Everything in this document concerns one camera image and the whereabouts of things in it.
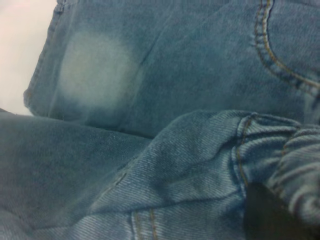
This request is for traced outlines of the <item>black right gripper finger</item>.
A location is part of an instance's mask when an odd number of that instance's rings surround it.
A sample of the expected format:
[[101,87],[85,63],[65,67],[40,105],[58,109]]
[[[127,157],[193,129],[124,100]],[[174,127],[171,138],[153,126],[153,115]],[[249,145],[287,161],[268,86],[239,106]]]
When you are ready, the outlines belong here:
[[315,226],[292,215],[262,183],[246,188],[243,229],[247,240],[314,240]]

